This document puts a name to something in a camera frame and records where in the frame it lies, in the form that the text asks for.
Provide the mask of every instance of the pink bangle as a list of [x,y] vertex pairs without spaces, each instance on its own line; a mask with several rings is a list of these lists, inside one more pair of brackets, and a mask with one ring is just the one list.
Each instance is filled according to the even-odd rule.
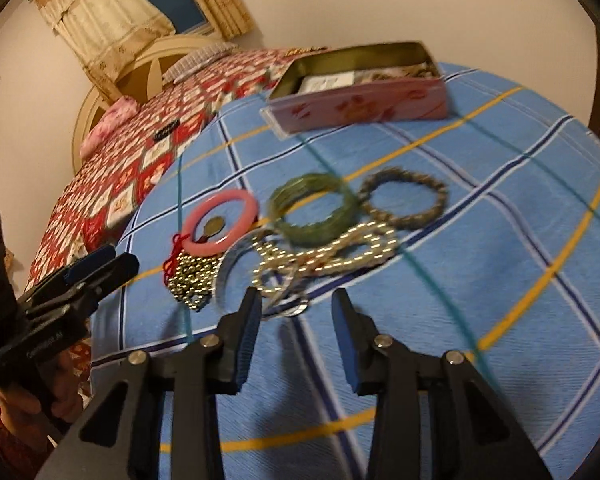
[[[244,202],[244,210],[238,221],[229,229],[229,232],[215,242],[205,242],[203,244],[193,242],[191,239],[195,236],[196,229],[204,216],[213,208],[229,202],[229,200],[242,200]],[[224,253],[238,238],[249,231],[249,227],[253,224],[257,214],[258,202],[248,191],[243,189],[227,189],[216,193],[195,208],[185,220],[181,236],[186,237],[186,239],[182,241],[182,248],[190,256],[212,256],[213,254]]]

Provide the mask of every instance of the pink pillow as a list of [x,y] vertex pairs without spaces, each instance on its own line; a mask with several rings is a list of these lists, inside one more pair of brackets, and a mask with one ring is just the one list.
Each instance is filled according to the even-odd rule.
[[89,160],[96,150],[112,136],[120,126],[140,111],[138,102],[127,95],[123,95],[104,113],[100,122],[93,127],[80,145],[80,158]]

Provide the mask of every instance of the green bangle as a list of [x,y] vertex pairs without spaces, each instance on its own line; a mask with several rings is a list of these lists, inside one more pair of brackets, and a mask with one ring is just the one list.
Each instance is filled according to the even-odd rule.
[[[342,206],[326,220],[304,226],[289,224],[284,215],[300,199],[318,192],[336,192],[342,195]],[[358,222],[360,205],[355,194],[343,180],[328,173],[307,173],[292,178],[277,188],[269,198],[269,218],[295,246],[321,247],[335,240]]]

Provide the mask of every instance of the red string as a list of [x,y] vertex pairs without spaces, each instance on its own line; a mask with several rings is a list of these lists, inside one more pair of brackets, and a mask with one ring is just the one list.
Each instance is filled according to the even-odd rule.
[[162,276],[162,282],[164,286],[168,286],[169,279],[172,278],[176,273],[178,267],[178,255],[182,252],[182,242],[189,238],[189,235],[174,234],[172,238],[173,249],[171,250],[171,256],[162,264],[162,270],[164,275]]

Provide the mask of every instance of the pink tin box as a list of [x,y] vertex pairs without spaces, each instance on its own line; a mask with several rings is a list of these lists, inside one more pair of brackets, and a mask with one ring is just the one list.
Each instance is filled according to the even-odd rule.
[[296,59],[267,104],[286,133],[448,115],[440,71],[419,42],[352,46]]

